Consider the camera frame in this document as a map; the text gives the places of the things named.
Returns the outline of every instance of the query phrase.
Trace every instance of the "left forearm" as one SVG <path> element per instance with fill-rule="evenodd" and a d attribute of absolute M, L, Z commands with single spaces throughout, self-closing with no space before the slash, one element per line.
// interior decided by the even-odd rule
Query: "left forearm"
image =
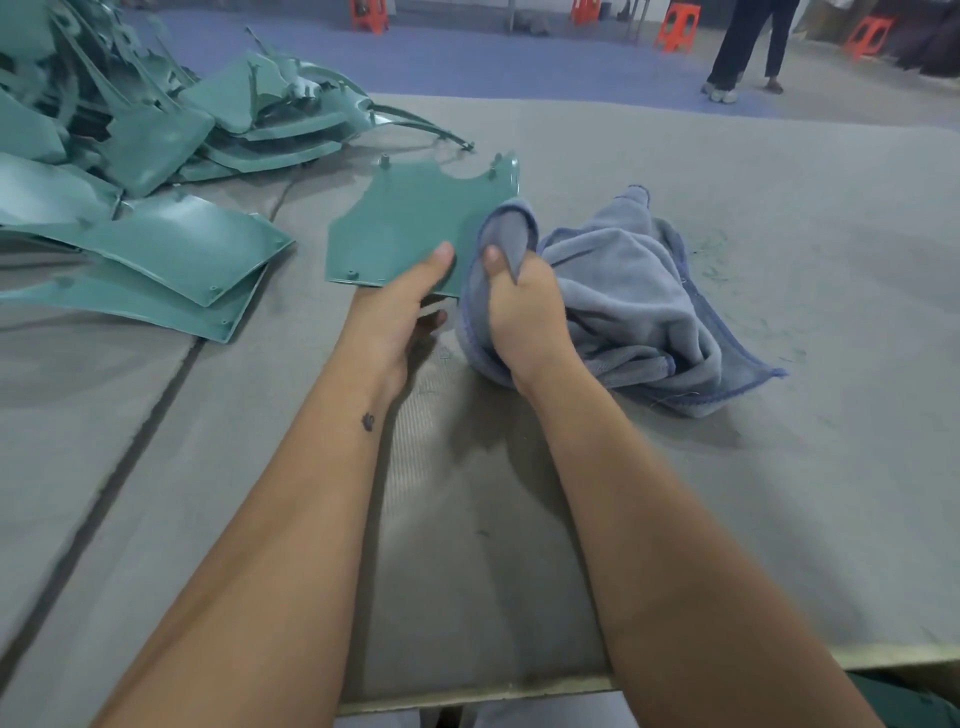
<path fill-rule="evenodd" d="M 329 724 L 386 409 L 331 359 L 95 725 Z"/>

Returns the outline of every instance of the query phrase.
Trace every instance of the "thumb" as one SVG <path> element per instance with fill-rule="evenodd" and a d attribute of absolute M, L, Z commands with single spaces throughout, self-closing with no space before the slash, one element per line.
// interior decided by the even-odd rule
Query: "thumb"
<path fill-rule="evenodd" d="M 419 301 L 446 275 L 453 263 L 453 257 L 453 246 L 444 241 L 433 253 L 399 276 L 391 285 Z"/>
<path fill-rule="evenodd" d="M 483 250 L 483 267 L 487 271 L 487 278 L 490 279 L 490 288 L 503 285 L 505 282 L 513 283 L 510 276 L 510 270 L 507 267 L 507 257 L 495 245 L 488 245 Z"/>

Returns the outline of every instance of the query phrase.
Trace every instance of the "dark blue pants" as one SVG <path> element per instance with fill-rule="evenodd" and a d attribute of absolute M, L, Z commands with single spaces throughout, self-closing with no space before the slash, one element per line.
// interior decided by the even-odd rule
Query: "dark blue pants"
<path fill-rule="evenodd" d="M 707 80 L 723 91 L 732 90 L 736 86 L 736 77 L 743 73 L 750 62 L 763 24 L 771 16 L 773 29 L 766 75 L 768 78 L 777 76 L 783 65 L 790 24 L 799 4 L 800 0 L 737 0 L 730 27 Z"/>

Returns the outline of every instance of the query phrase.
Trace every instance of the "stool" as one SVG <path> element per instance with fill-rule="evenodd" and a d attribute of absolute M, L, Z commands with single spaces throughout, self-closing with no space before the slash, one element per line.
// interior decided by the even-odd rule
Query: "stool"
<path fill-rule="evenodd" d="M 872 56 L 883 47 L 894 21 L 889 17 L 874 17 L 867 15 L 850 34 L 843 49 L 851 55 L 854 61 L 860 56 Z"/>
<path fill-rule="evenodd" d="M 686 28 L 687 20 L 693 20 L 690 24 L 689 33 Z M 654 45 L 662 43 L 664 53 L 672 53 L 678 48 L 683 49 L 685 53 L 689 53 L 690 48 L 693 47 L 693 37 L 697 35 L 697 23 L 699 21 L 699 5 L 670 3 L 670 7 L 667 8 L 666 15 L 663 17 L 663 22 L 660 24 L 660 32 L 657 33 Z"/>
<path fill-rule="evenodd" d="M 354 29 L 369 28 L 378 36 L 389 31 L 387 0 L 350 0 L 350 24 Z"/>
<path fill-rule="evenodd" d="M 596 22 L 600 17 L 600 0 L 573 0 L 570 8 L 570 20 L 574 25 Z"/>

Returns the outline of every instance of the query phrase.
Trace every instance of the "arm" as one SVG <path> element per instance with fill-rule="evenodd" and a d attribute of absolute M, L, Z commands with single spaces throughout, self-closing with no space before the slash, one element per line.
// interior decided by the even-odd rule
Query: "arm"
<path fill-rule="evenodd" d="M 577 356 L 550 267 L 488 249 L 494 345 L 570 503 L 613 672 L 644 728 L 881 728 L 784 594 Z"/>
<path fill-rule="evenodd" d="M 385 288 L 356 292 L 267 469 L 95 726 L 333 722 L 384 417 L 406 382 L 415 329 L 444 320 L 418 315 L 452 259 L 445 243 Z"/>

